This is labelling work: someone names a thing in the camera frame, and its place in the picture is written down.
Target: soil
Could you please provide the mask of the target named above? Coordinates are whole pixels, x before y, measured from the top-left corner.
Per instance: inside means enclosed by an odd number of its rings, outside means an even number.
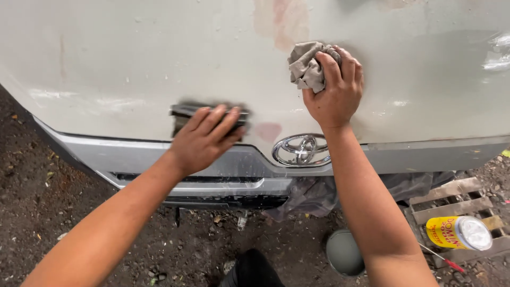
[[[20,285],[59,236],[117,191],[63,162],[15,114],[12,104],[0,90],[0,286]],[[466,176],[477,176],[484,188],[508,199],[508,169],[510,159],[503,157]],[[493,198],[509,222],[508,205]],[[264,253],[287,286],[369,285],[363,275],[338,275],[324,256],[324,236],[346,228],[341,211],[324,218],[296,214],[276,223],[253,210],[245,229],[238,231],[240,215],[183,210],[176,227],[172,210],[159,208],[105,285],[147,286],[161,275],[156,285],[215,286],[223,277],[223,264],[249,248]],[[215,223],[217,216],[221,220]],[[437,276],[448,286],[510,286],[509,267],[510,258],[498,256],[470,262],[465,275],[470,283],[454,279],[451,269],[439,270]]]

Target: toyota emblem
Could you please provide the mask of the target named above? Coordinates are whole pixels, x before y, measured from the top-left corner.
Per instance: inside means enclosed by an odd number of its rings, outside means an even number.
[[[295,168],[317,166],[331,160],[322,134],[298,134],[284,138],[274,146],[273,158]]]

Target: red screwdriver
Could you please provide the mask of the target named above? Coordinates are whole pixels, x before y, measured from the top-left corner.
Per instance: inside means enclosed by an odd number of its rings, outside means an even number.
[[[419,244],[421,247],[423,247],[423,248],[425,248],[426,250],[428,250],[429,252],[431,252],[432,254],[434,254],[435,256],[437,256],[437,257],[441,258],[442,260],[444,260],[444,262],[446,262],[448,265],[450,265],[450,267],[452,267],[453,269],[455,269],[455,270],[457,270],[457,271],[459,271],[459,272],[461,272],[461,273],[464,273],[464,269],[462,269],[462,267],[460,267],[459,265],[457,265],[457,264],[455,264],[455,263],[451,262],[450,260],[448,260],[448,259],[446,259],[446,258],[442,257],[441,255],[439,255],[439,254],[437,254],[437,253],[433,252],[432,250],[430,250],[430,249],[428,249],[427,247],[423,246],[421,243],[419,243],[419,242],[418,242],[418,244]]]

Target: front bumper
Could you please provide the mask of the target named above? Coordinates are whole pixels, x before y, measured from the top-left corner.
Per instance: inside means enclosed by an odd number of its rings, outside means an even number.
[[[72,157],[117,188],[123,188],[144,172],[171,145],[169,142],[62,134],[37,118],[34,120]],[[510,136],[375,143],[362,145],[362,148],[377,173],[393,174],[478,168],[508,145]],[[315,168],[283,168],[271,164],[255,147],[237,145],[209,168],[179,183],[164,204],[273,207],[287,198],[293,177],[331,175],[330,163]]]

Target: yellow can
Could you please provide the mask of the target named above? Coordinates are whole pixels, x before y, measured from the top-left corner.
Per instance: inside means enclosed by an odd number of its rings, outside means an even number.
[[[430,240],[441,247],[486,250],[492,246],[491,232],[475,217],[436,217],[426,226]]]

